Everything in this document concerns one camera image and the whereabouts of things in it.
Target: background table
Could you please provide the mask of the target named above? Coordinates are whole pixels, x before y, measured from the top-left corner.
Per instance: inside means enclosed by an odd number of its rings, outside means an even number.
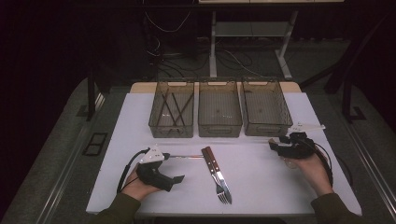
[[[299,92],[295,83],[282,83],[281,86],[293,122],[319,124],[306,94]],[[268,137],[245,136],[242,129],[238,138],[200,138],[195,125],[193,138],[154,139],[149,130],[154,90],[155,83],[136,83],[132,93],[127,94],[87,212],[97,213],[107,208],[116,195],[125,164],[137,151],[158,144],[162,152],[175,155],[201,154],[201,148],[211,146],[230,187],[233,204],[219,201],[204,160],[169,159],[160,171],[171,177],[185,175],[183,182],[174,185],[170,192],[149,195],[138,216],[283,217],[314,214],[310,202],[316,198],[315,192],[298,169],[289,169],[269,148]],[[194,124],[197,124],[198,91],[194,101]],[[361,207],[324,132],[307,134],[331,156],[334,190],[352,212],[361,214]]]

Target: gray carpet floor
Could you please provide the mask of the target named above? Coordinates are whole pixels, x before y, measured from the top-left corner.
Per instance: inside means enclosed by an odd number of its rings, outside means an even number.
[[[274,49],[280,42],[259,39],[254,42],[218,43],[218,76],[251,75],[282,77],[276,61]],[[186,77],[208,76],[208,48],[200,48],[201,54],[195,59],[176,58],[171,49],[160,68],[159,76]],[[323,40],[290,42],[285,55],[293,80],[300,83],[326,67],[335,63],[348,46],[347,41]],[[250,72],[241,68],[243,64]],[[332,150],[345,163],[346,178],[353,181],[352,188],[358,198],[363,216],[373,223],[395,223],[384,203],[374,180],[361,162],[356,142],[349,129],[356,130],[381,174],[391,189],[396,189],[396,138],[381,116],[366,100],[359,89],[354,88],[352,105],[358,106],[367,120],[357,120],[348,124],[341,115],[340,93],[328,95],[323,86],[326,78],[319,80],[303,91],[307,92],[318,119],[325,124],[325,133]],[[16,198],[9,207],[2,224],[9,223],[87,223],[92,215],[85,212],[90,193],[100,169],[106,146],[117,122],[125,94],[130,87],[115,87],[104,95],[104,102],[92,121],[86,121],[81,113],[87,105],[86,80],[80,83],[64,112],[43,146],[29,175],[23,182]],[[97,157],[81,155],[93,133],[107,133],[104,150]],[[289,224],[316,223],[314,217],[282,217]],[[157,218],[155,223],[203,223],[196,218]],[[225,219],[213,219],[210,223],[225,223]],[[264,218],[241,218],[238,223],[268,223]]]

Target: person's left hand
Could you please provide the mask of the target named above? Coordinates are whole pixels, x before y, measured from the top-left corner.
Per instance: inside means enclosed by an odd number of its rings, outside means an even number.
[[[121,193],[129,195],[141,202],[150,193],[160,191],[160,189],[143,183],[137,177],[136,169],[137,165],[134,167],[131,174],[126,179],[125,186],[122,189]]]

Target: person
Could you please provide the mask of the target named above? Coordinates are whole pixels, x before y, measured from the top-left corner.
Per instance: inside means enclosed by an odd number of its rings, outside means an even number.
[[[318,197],[311,203],[318,224],[366,224],[362,217],[350,212],[336,194],[330,184],[326,171],[316,154],[307,159],[284,159],[293,162],[303,172],[304,177],[314,189]],[[141,202],[150,193],[159,191],[155,187],[144,184],[135,172],[136,167],[126,180],[126,184],[114,199],[113,203],[96,215],[90,224],[133,222],[134,214]]]

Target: sleeve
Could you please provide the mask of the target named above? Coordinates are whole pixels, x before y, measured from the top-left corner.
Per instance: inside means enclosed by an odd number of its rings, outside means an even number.
[[[311,203],[318,224],[368,224],[362,217],[350,212],[338,194],[325,194]]]
[[[131,224],[139,207],[138,200],[119,193],[113,203],[96,215],[89,224]]]

